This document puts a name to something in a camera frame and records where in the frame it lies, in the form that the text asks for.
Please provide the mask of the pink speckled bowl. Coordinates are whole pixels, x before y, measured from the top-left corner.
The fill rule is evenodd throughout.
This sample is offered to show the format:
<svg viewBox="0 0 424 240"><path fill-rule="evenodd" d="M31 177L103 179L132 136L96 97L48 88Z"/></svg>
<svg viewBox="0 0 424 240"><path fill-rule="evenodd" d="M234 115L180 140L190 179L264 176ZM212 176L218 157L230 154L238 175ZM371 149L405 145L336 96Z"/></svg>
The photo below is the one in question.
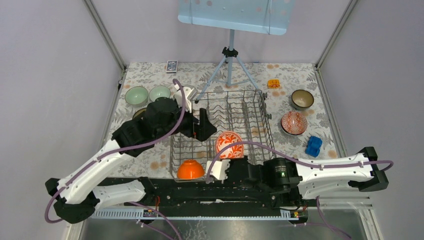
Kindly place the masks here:
<svg viewBox="0 0 424 240"><path fill-rule="evenodd" d="M145 113L145 111L146 111L146 110L147 110L147 108L146 108L146 107L144 107L144 108L141 108L141 109L137 110L137 111L133 114L132 119L134 120L134 119L142 118L142 117L144 116L144 113Z"/></svg>

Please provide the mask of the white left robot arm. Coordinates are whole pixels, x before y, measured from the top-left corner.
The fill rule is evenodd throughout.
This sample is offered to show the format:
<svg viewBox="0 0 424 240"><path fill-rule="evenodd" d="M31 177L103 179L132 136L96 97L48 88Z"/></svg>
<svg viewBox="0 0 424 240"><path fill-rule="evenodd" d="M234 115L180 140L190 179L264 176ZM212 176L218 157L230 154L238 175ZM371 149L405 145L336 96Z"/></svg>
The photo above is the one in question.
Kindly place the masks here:
<svg viewBox="0 0 424 240"><path fill-rule="evenodd" d="M90 217L95 210L126 202L152 204L155 192L139 180L101 186L110 173L124 162L138 157L155 144L175 134L204 142L217 132L207 111L200 118L187 110L187 100L159 97L134 119L124 122L105 145L69 176L45 182L53 207L60 220L75 224Z"/></svg>

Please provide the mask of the dark brown patterned bowl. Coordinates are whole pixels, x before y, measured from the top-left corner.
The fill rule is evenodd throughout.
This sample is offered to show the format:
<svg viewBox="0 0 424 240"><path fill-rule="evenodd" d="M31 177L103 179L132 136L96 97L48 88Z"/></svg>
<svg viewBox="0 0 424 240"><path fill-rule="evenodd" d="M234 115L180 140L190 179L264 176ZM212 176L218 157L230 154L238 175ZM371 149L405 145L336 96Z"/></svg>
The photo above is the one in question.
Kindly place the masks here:
<svg viewBox="0 0 424 240"><path fill-rule="evenodd" d="M295 109L305 110L310 108L314 103L314 96L307 90L297 89L290 97L291 104Z"/></svg>

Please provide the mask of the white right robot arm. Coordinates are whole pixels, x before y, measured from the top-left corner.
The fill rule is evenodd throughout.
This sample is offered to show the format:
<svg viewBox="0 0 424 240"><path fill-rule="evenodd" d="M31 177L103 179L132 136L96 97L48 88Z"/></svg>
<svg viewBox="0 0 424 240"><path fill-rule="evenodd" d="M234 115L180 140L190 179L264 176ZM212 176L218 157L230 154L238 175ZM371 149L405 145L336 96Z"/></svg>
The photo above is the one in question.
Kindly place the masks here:
<svg viewBox="0 0 424 240"><path fill-rule="evenodd" d="M377 163L378 155L372 146L349 157L324 160L316 167L312 167L314 161L301 158L293 162L277 157L257 165L244 159L233 159L226 181L270 195L287 194L287 201L299 206L305 200L341 189L385 190L389 180Z"/></svg>

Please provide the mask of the pale green checkered bowl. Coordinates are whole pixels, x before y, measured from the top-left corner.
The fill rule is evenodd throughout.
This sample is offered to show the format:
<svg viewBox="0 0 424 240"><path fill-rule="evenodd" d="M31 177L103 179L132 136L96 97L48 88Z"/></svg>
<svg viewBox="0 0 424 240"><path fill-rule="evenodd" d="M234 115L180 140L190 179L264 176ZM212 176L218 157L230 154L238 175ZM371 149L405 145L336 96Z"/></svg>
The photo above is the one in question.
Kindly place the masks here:
<svg viewBox="0 0 424 240"><path fill-rule="evenodd" d="M164 85L158 85L150 90L148 96L150 101L154 102L158 98L169 98L171 96L171 90Z"/></svg>

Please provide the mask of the blue white zigzag bowl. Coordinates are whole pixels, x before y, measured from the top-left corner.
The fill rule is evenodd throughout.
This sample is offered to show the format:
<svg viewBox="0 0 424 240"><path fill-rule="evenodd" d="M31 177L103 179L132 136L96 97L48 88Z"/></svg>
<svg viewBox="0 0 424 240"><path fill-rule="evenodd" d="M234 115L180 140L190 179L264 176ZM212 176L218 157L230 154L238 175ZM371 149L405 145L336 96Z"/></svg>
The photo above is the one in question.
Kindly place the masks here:
<svg viewBox="0 0 424 240"><path fill-rule="evenodd" d="M306 132L308 121L306 117L297 111L285 113L280 120L283 131L291 136L299 136Z"/></svg>

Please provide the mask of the light green bowl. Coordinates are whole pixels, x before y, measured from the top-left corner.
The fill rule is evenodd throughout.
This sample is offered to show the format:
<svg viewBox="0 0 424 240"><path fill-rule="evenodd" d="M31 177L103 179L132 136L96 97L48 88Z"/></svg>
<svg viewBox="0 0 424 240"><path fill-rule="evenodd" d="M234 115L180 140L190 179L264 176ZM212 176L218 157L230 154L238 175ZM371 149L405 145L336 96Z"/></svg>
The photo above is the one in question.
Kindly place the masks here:
<svg viewBox="0 0 424 240"><path fill-rule="evenodd" d="M143 86L135 86L126 92L124 100L133 107L141 107L148 102L149 92Z"/></svg>

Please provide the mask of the orange bowl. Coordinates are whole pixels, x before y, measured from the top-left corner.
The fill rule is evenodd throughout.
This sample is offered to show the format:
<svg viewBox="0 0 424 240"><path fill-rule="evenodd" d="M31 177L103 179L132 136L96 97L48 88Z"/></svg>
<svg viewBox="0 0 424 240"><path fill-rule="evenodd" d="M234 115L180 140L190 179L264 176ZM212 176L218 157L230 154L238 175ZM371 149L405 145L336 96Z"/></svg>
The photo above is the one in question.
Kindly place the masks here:
<svg viewBox="0 0 424 240"><path fill-rule="evenodd" d="M203 166L195 159L185 160L177 170L177 178L182 180L193 180L205 175Z"/></svg>

